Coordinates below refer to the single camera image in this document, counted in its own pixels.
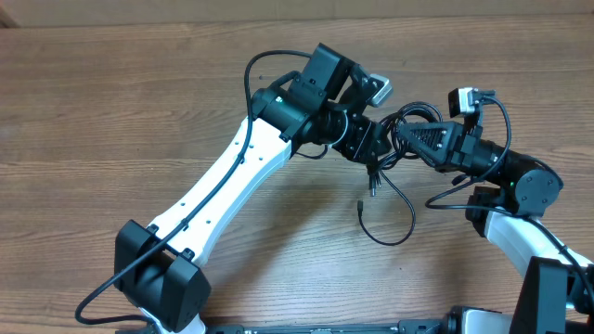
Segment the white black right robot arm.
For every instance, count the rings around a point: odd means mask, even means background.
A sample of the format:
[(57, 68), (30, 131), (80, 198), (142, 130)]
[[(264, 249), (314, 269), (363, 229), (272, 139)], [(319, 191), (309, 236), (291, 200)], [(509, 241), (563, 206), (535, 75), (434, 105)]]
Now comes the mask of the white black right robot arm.
[(542, 161), (482, 138), (458, 122), (408, 123), (398, 138), (441, 173), (461, 172), (473, 186), (460, 205), (477, 233), (500, 248), (523, 277), (511, 315), (455, 307), (444, 333), (590, 333), (592, 320), (570, 321), (569, 309), (593, 316), (593, 262), (540, 223), (563, 182)]

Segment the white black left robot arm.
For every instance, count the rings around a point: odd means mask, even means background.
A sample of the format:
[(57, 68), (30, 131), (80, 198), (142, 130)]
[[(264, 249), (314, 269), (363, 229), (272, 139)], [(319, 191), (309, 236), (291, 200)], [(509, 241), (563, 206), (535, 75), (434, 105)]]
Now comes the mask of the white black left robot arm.
[(127, 222), (115, 239), (115, 287), (148, 333), (201, 333), (211, 287), (202, 272), (217, 240), (252, 193), (304, 144), (371, 164), (388, 149), (364, 116), (392, 93), (390, 81), (319, 45), (303, 70), (247, 95), (233, 141), (174, 206), (149, 225)]

